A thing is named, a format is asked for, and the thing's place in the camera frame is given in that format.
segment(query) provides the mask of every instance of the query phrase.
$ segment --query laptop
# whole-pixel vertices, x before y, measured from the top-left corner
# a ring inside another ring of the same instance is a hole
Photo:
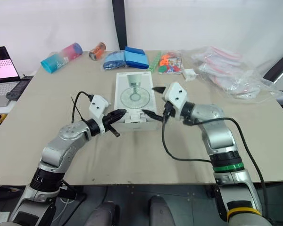
[[[0,107],[8,105],[5,97],[20,81],[20,76],[11,61],[5,46],[0,47]]]

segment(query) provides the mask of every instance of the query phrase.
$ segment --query black pole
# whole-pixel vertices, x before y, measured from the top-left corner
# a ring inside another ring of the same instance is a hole
[[[117,31],[117,39],[120,50],[127,46],[126,18],[124,0],[112,0],[114,23]]]

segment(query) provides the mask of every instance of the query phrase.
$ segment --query yellow ring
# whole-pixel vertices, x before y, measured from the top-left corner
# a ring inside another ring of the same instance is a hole
[[[230,216],[235,213],[235,212],[251,212],[251,213],[256,213],[256,214],[259,214],[260,216],[262,215],[258,210],[254,209],[254,208],[250,208],[250,207],[237,207],[237,208],[234,208],[234,209],[231,209],[228,211],[227,213],[227,222],[228,220],[230,219]]]

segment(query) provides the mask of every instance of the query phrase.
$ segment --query clear plastic bag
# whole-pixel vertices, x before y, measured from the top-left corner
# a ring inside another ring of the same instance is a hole
[[[264,101],[283,93],[275,85],[243,61],[241,54],[215,47],[205,47],[192,52],[191,61],[200,76],[214,83],[235,99]]]
[[[111,70],[125,66],[126,66],[126,60],[125,60],[125,52],[123,50],[115,51],[106,55],[101,65],[103,70]]]
[[[160,74],[180,74],[183,72],[183,54],[181,51],[164,51],[158,63]]]

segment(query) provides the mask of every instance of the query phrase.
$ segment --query table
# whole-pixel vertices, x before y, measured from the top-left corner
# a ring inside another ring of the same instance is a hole
[[[156,51],[148,51],[149,60]],[[72,101],[80,90],[104,96],[114,103],[117,72],[140,71],[123,68],[103,72],[100,62],[88,53],[53,74],[40,68],[13,111],[0,126],[0,185],[26,185],[37,168],[43,148],[61,127],[70,123]],[[283,181],[283,109],[274,99],[260,104],[232,103],[202,80],[184,82],[182,75],[152,74],[154,86],[178,81],[187,90],[189,99],[198,104],[216,104],[225,115],[235,118],[246,138],[250,151],[266,181]],[[156,95],[158,112],[164,102]],[[78,108],[89,118],[89,100],[82,96]],[[240,155],[254,182],[259,181],[255,168],[243,147],[237,129],[233,131]],[[174,119],[166,125],[166,143],[173,155],[181,158],[208,159],[201,132]],[[65,175],[73,185],[103,184],[210,184],[213,170],[206,162],[180,162],[171,159],[161,142],[161,129],[147,132],[126,132],[120,137],[108,132],[93,137],[81,148]]]

